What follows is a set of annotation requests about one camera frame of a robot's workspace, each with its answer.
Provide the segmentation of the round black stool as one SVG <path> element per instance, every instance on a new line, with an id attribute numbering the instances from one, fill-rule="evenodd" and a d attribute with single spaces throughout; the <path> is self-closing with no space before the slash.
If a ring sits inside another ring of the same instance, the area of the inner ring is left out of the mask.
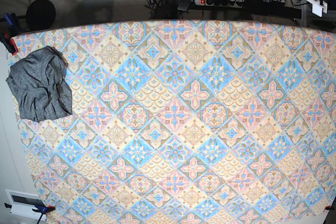
<path id="1" fill-rule="evenodd" d="M 26 11 L 26 23 L 30 30 L 49 29 L 56 18 L 56 9 L 50 0 L 35 0 Z"/>

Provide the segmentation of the red clamp bottom right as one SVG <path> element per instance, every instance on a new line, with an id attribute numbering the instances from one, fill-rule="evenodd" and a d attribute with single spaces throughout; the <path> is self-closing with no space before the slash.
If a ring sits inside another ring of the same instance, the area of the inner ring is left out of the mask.
<path id="1" fill-rule="evenodd" d="M 326 206 L 324 208 L 324 211 L 334 211 L 334 210 L 335 210 L 335 208 L 333 206 Z"/>

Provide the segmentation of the white power strip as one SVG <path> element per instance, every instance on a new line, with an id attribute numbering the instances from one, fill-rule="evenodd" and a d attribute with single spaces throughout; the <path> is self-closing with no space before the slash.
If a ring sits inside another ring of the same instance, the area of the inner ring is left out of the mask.
<path id="1" fill-rule="evenodd" d="M 242 8 L 245 0 L 194 0 L 196 6 L 237 7 Z"/>

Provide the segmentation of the grey t-shirt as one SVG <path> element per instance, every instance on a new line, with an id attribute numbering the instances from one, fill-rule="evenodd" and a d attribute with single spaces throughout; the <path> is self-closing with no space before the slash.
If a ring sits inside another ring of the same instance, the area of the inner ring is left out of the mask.
<path id="1" fill-rule="evenodd" d="M 18 102 L 21 119 L 56 120 L 72 114 L 66 63 L 54 47 L 31 52 L 10 67 L 6 82 Z"/>

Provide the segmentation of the blue clamp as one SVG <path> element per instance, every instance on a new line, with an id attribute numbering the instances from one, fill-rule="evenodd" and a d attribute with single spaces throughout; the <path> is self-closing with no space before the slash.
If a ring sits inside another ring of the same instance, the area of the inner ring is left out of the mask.
<path id="1" fill-rule="evenodd" d="M 20 24 L 15 13 L 5 13 L 4 19 L 8 23 L 8 29 L 12 34 L 20 32 Z"/>

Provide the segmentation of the white wall box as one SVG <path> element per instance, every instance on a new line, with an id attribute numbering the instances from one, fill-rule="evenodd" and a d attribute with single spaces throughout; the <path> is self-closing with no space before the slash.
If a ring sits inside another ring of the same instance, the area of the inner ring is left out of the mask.
<path id="1" fill-rule="evenodd" d="M 9 189 L 5 191 L 9 200 L 7 204 L 11 205 L 10 213 L 12 215 L 35 220 L 39 219 L 40 214 L 33 211 L 33 209 L 36 209 L 35 205 L 42 206 L 44 204 L 38 195 Z"/>

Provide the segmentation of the patterned tablecloth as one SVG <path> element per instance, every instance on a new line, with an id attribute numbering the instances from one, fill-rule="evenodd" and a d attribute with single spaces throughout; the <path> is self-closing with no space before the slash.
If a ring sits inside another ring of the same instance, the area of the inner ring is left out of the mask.
<path id="1" fill-rule="evenodd" d="M 335 34 L 255 22 L 87 25 L 58 50 L 72 115 L 16 110 L 48 223 L 277 223 L 335 199 Z"/>

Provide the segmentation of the red black clamp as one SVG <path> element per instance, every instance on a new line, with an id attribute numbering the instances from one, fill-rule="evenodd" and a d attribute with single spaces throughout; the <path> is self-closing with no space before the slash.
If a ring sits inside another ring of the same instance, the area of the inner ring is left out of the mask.
<path id="1" fill-rule="evenodd" d="M 0 41 L 12 55 L 16 55 L 18 53 L 18 48 L 13 40 L 12 32 L 1 33 Z"/>

